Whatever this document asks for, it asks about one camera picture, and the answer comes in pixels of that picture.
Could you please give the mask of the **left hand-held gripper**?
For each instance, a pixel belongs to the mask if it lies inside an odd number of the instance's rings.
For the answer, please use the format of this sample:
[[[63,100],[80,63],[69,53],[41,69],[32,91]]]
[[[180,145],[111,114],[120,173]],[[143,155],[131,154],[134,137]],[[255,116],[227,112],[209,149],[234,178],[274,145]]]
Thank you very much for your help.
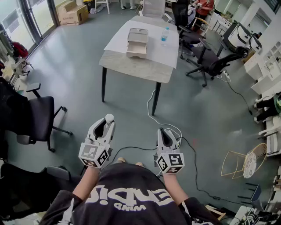
[[[87,138],[81,143],[79,159],[86,167],[101,169],[111,156],[110,142],[115,132],[115,121],[107,123],[105,118],[96,121],[88,130]]]

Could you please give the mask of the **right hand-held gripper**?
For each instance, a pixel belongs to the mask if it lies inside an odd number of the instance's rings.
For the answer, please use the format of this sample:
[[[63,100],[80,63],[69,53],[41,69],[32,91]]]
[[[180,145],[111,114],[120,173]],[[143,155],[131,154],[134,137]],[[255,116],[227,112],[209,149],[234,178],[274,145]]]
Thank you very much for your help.
[[[153,155],[154,165],[160,169],[161,174],[177,174],[184,168],[184,155],[180,152],[179,143],[170,130],[158,129],[156,146],[157,151]]]

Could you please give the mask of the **white box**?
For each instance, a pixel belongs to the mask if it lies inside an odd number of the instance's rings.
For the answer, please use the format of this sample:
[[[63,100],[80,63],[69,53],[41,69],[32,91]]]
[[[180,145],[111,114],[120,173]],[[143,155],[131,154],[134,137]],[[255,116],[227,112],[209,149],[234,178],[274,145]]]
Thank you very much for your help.
[[[131,28],[127,37],[127,57],[146,58],[148,44],[148,30]]]

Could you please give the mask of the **person's left forearm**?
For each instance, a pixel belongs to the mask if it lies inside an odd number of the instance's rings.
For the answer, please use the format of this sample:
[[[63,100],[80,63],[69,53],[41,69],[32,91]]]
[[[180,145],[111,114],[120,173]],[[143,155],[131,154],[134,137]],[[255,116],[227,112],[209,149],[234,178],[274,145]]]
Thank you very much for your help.
[[[88,167],[79,184],[75,187],[72,193],[79,197],[82,201],[85,201],[97,184],[99,173],[99,168]]]

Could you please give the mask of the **person's right forearm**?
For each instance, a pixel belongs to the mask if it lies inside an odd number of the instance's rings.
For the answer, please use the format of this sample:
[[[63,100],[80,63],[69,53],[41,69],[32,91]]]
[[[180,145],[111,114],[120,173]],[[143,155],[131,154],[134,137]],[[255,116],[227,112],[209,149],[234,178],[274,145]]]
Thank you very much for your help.
[[[164,174],[163,178],[168,193],[177,205],[188,199],[188,195],[181,188],[175,174]]]

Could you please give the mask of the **large cardboard box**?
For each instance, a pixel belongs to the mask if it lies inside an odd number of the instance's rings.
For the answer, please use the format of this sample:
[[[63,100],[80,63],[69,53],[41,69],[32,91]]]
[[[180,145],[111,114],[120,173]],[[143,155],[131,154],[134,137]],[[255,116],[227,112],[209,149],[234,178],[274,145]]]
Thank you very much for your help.
[[[61,25],[81,25],[88,19],[88,9],[86,5],[76,6],[69,12],[64,12],[58,8],[58,17]]]

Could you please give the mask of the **person's black printed shirt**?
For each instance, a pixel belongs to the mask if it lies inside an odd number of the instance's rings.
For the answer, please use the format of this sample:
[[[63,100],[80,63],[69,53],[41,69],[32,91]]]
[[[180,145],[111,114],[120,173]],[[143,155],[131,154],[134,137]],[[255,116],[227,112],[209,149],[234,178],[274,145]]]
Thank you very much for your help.
[[[164,179],[127,162],[100,170],[85,201],[72,192],[61,190],[39,225],[222,225],[194,197],[177,205]]]

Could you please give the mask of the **grey table with black legs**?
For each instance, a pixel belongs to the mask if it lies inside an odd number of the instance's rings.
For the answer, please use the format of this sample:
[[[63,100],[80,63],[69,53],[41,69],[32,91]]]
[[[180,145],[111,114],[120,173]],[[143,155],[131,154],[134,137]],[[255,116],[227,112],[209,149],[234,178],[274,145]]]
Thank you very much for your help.
[[[132,19],[137,22],[144,22],[151,25],[163,27],[165,21],[155,18],[134,16]],[[174,25],[172,30],[177,31],[177,27]],[[156,82],[155,96],[152,106],[152,114],[155,113],[160,88],[162,83],[168,83],[170,81],[173,67],[154,62],[148,59],[141,59],[138,57],[127,57],[124,53],[118,53],[114,51],[108,51],[104,49],[104,53],[99,61],[99,65],[102,66],[102,82],[101,82],[101,100],[104,101],[106,76],[107,70],[116,71],[129,76],[142,78]]]

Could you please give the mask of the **round patterned cushion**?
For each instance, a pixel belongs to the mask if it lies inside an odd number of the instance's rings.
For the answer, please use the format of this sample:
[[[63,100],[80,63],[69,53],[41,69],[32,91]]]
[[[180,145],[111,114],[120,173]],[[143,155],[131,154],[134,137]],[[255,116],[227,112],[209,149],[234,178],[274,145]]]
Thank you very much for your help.
[[[243,177],[248,179],[253,176],[256,171],[256,155],[255,153],[249,153],[246,155],[244,169],[243,169]]]

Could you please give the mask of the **black mesh-back office chair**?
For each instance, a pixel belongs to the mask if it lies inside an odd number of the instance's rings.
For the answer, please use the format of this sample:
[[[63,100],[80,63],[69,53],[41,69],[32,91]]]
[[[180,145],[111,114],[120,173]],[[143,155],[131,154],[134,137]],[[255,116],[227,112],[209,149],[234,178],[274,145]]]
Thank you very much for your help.
[[[235,61],[237,59],[246,58],[249,54],[249,49],[238,46],[235,48],[234,53],[229,54],[223,58],[219,58],[220,53],[223,49],[227,49],[226,44],[219,39],[220,49],[217,53],[214,53],[210,46],[204,41],[202,38],[199,38],[200,43],[202,44],[201,47],[193,47],[191,51],[193,52],[194,56],[197,58],[197,61],[192,61],[187,59],[187,62],[191,62],[193,65],[197,66],[196,69],[191,70],[185,73],[186,76],[190,74],[200,71],[202,73],[202,77],[204,79],[203,87],[207,86],[207,79],[206,73],[211,76],[213,80],[214,77],[220,75],[223,72],[223,68],[229,66],[230,62]]]

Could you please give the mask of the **clear water bottle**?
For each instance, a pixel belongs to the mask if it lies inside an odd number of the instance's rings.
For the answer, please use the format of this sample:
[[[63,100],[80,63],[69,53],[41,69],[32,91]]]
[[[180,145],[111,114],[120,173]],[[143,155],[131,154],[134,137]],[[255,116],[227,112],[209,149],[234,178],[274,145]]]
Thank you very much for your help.
[[[162,46],[166,46],[166,42],[167,42],[168,36],[169,36],[169,27],[166,27],[163,30],[162,35],[161,35],[161,45]]]

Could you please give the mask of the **blue chair with black legs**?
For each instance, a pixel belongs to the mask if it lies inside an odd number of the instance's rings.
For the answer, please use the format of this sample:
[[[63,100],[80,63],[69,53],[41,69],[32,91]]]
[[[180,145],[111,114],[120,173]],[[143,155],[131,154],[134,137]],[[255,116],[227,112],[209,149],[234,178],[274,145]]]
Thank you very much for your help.
[[[245,184],[250,186],[250,188],[248,188],[248,190],[252,192],[252,195],[250,197],[248,197],[248,196],[238,196],[238,198],[242,199],[241,203],[257,207],[257,205],[261,204],[260,196],[261,196],[261,193],[262,193],[262,189],[261,189],[260,185],[248,183],[248,182],[246,182]]]

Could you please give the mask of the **white plastic chair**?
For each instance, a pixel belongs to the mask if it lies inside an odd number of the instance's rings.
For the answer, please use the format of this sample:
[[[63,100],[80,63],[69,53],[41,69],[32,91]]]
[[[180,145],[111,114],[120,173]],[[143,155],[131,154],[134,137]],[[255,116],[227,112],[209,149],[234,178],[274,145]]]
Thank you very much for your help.
[[[267,156],[281,154],[281,116],[268,117],[263,122],[266,129],[259,132],[260,138],[265,138],[267,142]]]

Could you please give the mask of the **red bag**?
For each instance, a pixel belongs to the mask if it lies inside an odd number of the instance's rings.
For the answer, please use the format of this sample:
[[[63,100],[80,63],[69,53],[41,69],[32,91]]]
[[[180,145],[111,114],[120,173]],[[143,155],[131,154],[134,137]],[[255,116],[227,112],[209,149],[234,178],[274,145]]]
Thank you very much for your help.
[[[26,59],[29,55],[28,50],[19,42],[12,42],[14,57]]]

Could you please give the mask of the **wooden-armed chair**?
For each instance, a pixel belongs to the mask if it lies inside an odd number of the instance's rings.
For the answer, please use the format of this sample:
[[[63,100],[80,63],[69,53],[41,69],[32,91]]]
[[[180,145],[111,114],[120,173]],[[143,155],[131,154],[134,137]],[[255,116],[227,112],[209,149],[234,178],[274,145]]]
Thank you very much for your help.
[[[210,28],[210,24],[199,17],[195,17],[195,21],[192,25],[193,31],[199,32],[199,34],[204,35]]]

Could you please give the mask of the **white shelf unit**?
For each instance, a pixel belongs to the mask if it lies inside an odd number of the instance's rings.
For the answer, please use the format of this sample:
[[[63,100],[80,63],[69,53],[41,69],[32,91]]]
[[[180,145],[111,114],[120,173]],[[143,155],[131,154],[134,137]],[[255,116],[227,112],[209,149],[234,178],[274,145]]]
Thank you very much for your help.
[[[257,94],[272,95],[281,92],[281,41],[278,41],[263,57],[254,54],[244,67],[246,73],[256,81],[251,89]]]

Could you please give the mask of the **white and black equipment case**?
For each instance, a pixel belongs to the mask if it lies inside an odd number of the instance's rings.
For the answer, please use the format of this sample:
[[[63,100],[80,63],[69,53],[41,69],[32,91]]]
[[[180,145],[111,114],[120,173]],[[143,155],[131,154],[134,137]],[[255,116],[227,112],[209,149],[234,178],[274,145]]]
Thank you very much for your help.
[[[254,34],[252,34],[249,40],[249,45],[250,48],[256,53],[259,53],[262,50],[262,44],[259,42],[258,38]]]
[[[251,36],[252,34],[238,22],[234,30],[229,35],[228,40],[234,48],[238,46],[245,47]]]

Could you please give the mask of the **black bin with yellow lid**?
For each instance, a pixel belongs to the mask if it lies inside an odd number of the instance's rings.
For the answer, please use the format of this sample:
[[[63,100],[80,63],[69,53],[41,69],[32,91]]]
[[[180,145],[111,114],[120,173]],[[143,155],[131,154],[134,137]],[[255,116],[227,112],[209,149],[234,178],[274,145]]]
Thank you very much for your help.
[[[83,4],[87,6],[88,12],[95,8],[95,0],[83,0]]]

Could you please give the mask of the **white folding table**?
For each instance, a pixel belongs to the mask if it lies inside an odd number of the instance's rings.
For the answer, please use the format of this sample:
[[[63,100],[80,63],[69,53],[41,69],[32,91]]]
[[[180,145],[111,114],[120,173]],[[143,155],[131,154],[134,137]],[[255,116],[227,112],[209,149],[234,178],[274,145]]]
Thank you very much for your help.
[[[94,3],[95,14],[100,12],[104,7],[107,8],[107,12],[108,12],[108,14],[110,14],[109,0],[95,0],[95,3]]]

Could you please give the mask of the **white office chair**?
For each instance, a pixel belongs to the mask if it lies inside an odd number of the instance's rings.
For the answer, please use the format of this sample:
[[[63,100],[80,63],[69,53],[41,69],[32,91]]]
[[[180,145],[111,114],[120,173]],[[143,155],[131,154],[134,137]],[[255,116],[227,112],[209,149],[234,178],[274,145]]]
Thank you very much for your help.
[[[165,12],[165,0],[142,0],[142,9],[139,11],[140,16],[163,20],[167,23],[172,21],[172,18]]]

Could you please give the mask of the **black-framed glass window wall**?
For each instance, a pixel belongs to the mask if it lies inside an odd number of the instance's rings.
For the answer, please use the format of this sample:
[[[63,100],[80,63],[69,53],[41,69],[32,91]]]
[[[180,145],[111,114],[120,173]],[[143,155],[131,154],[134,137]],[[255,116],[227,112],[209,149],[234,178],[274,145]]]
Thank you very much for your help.
[[[32,52],[56,27],[53,0],[0,0],[0,25]]]

